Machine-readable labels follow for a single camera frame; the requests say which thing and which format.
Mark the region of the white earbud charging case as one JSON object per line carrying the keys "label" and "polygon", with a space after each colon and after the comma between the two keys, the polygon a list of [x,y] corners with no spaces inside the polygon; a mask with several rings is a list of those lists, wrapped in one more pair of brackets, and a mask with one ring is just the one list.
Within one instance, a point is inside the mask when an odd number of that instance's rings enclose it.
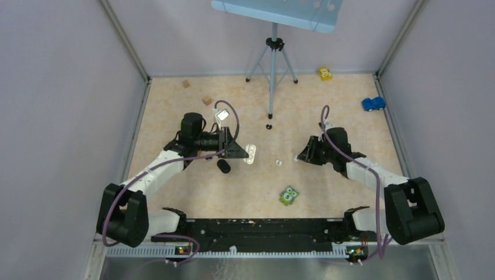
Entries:
{"label": "white earbud charging case", "polygon": [[246,159],[244,159],[245,163],[247,163],[248,165],[253,164],[253,162],[255,161],[256,150],[257,150],[257,148],[255,145],[253,145],[253,144],[246,145],[245,151],[247,152],[248,157]]}

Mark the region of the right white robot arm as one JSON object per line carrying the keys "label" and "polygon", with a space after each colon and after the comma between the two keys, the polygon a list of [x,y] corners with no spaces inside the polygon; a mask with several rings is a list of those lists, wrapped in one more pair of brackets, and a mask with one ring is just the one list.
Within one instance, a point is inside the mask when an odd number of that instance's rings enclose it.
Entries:
{"label": "right white robot arm", "polygon": [[349,240],[375,232],[405,245],[445,230],[430,183],[423,177],[389,172],[365,154],[354,152],[342,127],[311,136],[297,159],[318,166],[330,163],[336,172],[375,191],[378,200],[384,202],[383,209],[360,206],[345,212],[342,232]]}

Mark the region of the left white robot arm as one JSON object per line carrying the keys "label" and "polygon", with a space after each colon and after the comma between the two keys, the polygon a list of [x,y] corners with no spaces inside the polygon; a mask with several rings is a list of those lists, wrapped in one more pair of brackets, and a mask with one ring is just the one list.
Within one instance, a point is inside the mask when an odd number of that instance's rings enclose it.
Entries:
{"label": "left white robot arm", "polygon": [[185,215],[172,208],[148,212],[147,202],[174,175],[182,172],[200,152],[213,152],[220,159],[243,159],[252,164],[256,147],[241,147],[229,127],[205,132],[205,119],[199,113],[186,113],[177,137],[170,141],[157,158],[132,179],[109,184],[103,191],[96,231],[103,240],[112,239],[137,247],[147,237],[165,233],[173,241],[187,234]]}

